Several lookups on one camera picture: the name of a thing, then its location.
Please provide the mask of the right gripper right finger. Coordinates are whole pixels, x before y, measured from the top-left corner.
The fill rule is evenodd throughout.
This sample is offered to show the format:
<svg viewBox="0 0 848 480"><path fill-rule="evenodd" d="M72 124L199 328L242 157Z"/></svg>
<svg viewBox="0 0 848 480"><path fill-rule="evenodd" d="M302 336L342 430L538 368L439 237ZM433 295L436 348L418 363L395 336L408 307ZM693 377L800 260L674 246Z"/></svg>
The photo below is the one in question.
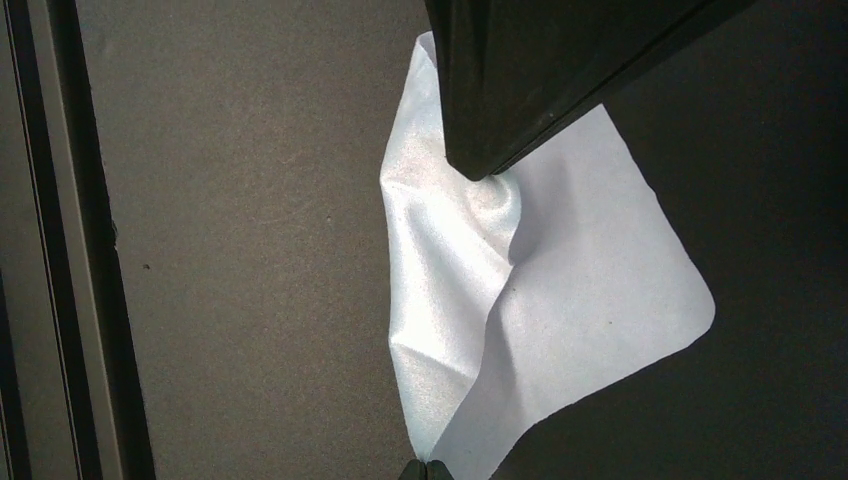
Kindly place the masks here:
<svg viewBox="0 0 848 480"><path fill-rule="evenodd" d="M440 460L427 463L427 480L454 480L446 464Z"/></svg>

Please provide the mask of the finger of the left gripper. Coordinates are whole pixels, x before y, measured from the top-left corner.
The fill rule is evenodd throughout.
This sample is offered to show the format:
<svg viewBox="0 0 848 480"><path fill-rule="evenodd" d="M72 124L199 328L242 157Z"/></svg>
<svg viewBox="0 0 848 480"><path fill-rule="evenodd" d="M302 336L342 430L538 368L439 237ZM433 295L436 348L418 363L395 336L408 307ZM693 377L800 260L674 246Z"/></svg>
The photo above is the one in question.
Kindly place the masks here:
<svg viewBox="0 0 848 480"><path fill-rule="evenodd" d="M499 174L743 1L429 1L448 164Z"/></svg>

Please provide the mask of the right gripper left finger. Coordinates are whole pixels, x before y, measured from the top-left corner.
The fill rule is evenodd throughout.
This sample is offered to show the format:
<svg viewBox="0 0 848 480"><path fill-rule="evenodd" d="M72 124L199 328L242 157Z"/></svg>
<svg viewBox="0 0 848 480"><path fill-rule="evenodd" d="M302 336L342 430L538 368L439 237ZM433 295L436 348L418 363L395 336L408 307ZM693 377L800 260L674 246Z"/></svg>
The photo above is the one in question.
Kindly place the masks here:
<svg viewBox="0 0 848 480"><path fill-rule="evenodd" d="M414 459L406 464L398 480L427 480L427 477L427 464L421 460Z"/></svg>

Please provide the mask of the light blue cleaning cloth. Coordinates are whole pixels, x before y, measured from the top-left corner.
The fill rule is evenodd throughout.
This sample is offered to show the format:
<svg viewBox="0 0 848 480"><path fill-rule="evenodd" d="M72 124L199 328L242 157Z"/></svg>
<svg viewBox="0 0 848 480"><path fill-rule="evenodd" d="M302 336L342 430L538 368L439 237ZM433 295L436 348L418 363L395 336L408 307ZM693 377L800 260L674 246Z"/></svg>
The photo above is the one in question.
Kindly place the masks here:
<svg viewBox="0 0 848 480"><path fill-rule="evenodd" d="M409 439L456 479L491 477L532 426L713 323L603 107L503 174L473 182L447 163L431 33L414 45L379 183Z"/></svg>

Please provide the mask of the black aluminium frame rail front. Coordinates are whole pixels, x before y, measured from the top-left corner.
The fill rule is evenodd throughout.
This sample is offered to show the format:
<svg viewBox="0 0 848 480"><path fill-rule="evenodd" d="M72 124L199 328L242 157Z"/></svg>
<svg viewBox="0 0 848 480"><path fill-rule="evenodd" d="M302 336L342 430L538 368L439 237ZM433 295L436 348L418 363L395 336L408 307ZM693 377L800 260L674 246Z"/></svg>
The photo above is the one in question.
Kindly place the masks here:
<svg viewBox="0 0 848 480"><path fill-rule="evenodd" d="M77 5L1 5L1 470L152 479Z"/></svg>

